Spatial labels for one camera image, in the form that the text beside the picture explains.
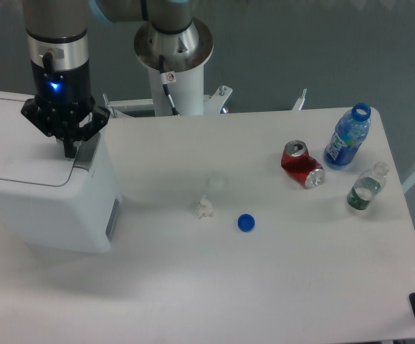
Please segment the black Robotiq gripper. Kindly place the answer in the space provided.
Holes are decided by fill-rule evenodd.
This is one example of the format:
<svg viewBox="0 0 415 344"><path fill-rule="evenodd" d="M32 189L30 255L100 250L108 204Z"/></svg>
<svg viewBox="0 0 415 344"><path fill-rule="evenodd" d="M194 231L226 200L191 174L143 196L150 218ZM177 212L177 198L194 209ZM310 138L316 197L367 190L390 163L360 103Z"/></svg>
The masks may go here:
<svg viewBox="0 0 415 344"><path fill-rule="evenodd" d="M90 63L54 71L31 62L36 95L24 102L21 114L45 136L63 142L66 158L77 154L75 142L86 142L108 124L110 111L96 106L90 86ZM63 127L59 113L67 112Z"/></svg>

